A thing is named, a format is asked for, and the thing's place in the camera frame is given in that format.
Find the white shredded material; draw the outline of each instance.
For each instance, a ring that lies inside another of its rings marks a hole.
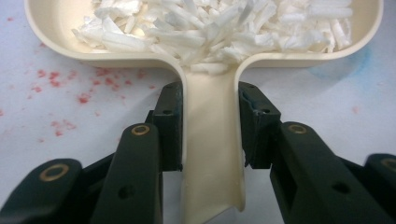
[[[352,0],[92,0],[73,33],[98,52],[154,52],[216,74],[263,52],[352,44]]]

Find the table surface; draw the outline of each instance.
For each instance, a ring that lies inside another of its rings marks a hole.
[[[248,69],[282,121],[314,128],[335,154],[364,164],[396,154],[396,2],[385,0],[373,40],[344,59],[311,68]],[[0,8],[0,205],[37,165],[72,158],[87,166],[114,152],[126,127],[144,121],[162,86],[162,69],[100,69],[47,48],[23,2]],[[217,223],[283,223],[269,172],[246,168],[247,206]],[[164,174],[164,223],[178,223],[181,173]]]

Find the clamp jaw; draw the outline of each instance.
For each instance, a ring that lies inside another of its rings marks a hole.
[[[182,88],[163,88],[145,123],[117,151],[82,168],[59,159],[35,168],[0,211],[0,223],[162,223],[163,172],[181,171]],[[364,166],[335,156],[315,131],[280,121],[276,107],[239,83],[246,166],[271,169],[285,223],[396,223],[396,157]]]

